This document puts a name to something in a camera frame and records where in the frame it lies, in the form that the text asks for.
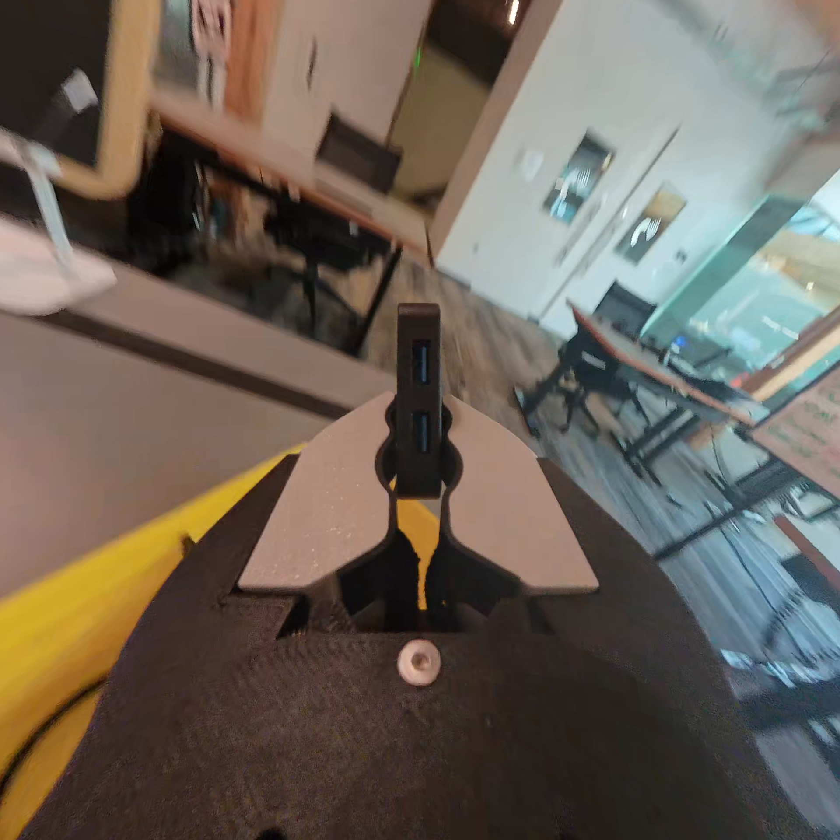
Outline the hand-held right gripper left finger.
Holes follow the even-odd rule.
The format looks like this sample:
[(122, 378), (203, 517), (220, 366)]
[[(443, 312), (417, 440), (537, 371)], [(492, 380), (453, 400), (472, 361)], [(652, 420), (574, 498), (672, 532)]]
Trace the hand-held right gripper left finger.
[(375, 467), (394, 396), (374, 397), (304, 445), (238, 578), (241, 591), (304, 592), (386, 541), (392, 497)]

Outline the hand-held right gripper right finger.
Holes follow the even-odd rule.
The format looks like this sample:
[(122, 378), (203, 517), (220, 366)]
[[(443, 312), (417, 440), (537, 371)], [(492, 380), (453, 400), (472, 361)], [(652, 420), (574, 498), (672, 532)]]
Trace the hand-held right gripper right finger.
[(442, 531), (456, 548), (513, 575), (532, 595), (582, 595), (599, 581), (539, 460), (520, 438), (447, 395), (456, 477)]

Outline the black hub adapter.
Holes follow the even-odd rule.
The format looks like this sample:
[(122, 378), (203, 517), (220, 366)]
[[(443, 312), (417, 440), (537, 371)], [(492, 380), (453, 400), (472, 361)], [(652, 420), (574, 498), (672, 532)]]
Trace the black hub adapter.
[(395, 491), (400, 498), (438, 499), (443, 485), (439, 306), (400, 303), (396, 327)]

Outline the yellow plastic bin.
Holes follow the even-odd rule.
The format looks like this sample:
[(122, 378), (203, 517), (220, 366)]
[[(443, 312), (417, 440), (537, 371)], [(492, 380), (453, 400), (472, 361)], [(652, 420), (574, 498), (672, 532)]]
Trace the yellow plastic bin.
[(451, 834), (407, 637), (236, 582), (311, 451), (2, 602), (2, 838)]

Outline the office desk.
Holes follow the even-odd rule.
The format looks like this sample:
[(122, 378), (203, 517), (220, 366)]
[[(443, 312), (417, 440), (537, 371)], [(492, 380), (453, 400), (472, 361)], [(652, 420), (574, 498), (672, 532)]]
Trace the office desk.
[(737, 424), (754, 428), (770, 412), (740, 392), (733, 392), (728, 399), (720, 400), (702, 391), (684, 376), (669, 369), (657, 360), (656, 354), (631, 341), (602, 318), (569, 303), (579, 333), (585, 333), (613, 359), (618, 368), (649, 391), (660, 393), (664, 399), (683, 407), (713, 424)]
[(150, 109), (166, 129), (220, 159), (259, 170), (310, 202), (403, 246), (419, 265), (434, 266), (426, 219), (408, 205), (214, 110), (184, 88), (153, 84)]

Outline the black office chair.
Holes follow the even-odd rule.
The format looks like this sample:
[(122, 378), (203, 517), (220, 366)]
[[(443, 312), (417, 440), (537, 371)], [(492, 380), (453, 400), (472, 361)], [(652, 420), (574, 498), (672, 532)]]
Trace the black office chair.
[[(595, 307), (593, 315), (606, 321), (625, 338), (636, 342), (655, 309), (655, 304), (636, 296), (614, 281)], [(559, 426), (562, 434), (569, 431), (577, 412), (582, 413), (590, 422), (594, 437), (600, 433), (600, 426), (586, 403), (592, 394), (617, 401), (615, 417), (620, 416), (625, 404), (631, 403), (643, 418), (644, 426), (650, 427), (650, 418), (637, 396), (634, 373), (613, 357), (604, 355), (602, 346), (587, 333), (578, 331), (566, 344), (560, 359), (574, 381), (571, 388), (563, 389), (566, 414), (564, 422)]]

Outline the white board stand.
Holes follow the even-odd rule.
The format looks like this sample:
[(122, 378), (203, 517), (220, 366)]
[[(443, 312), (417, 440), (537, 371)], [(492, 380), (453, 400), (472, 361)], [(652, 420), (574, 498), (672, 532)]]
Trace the white board stand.
[(33, 229), (2, 220), (2, 312), (44, 317), (117, 283), (111, 261), (85, 255), (70, 242), (55, 188), (62, 170), (49, 147), (75, 117), (97, 105), (98, 94), (87, 74), (76, 68), (58, 88), (35, 140), (2, 129), (1, 161), (26, 174), (44, 225)]

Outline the black board wooden backing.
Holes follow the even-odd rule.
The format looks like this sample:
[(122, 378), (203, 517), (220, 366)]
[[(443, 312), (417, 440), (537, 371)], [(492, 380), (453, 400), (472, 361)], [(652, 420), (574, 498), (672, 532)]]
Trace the black board wooden backing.
[(125, 197), (143, 156), (156, 1), (2, 1), (2, 161), (38, 146), (66, 190)]

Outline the framed wall picture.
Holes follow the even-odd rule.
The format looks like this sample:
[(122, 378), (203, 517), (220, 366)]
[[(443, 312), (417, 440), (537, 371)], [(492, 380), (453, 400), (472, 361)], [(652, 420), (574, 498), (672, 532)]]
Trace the framed wall picture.
[(551, 218), (571, 225), (615, 158), (612, 146), (591, 132), (582, 137), (546, 195), (542, 209)]
[(687, 201), (672, 184), (664, 182), (618, 241), (613, 253), (638, 265), (685, 209)]

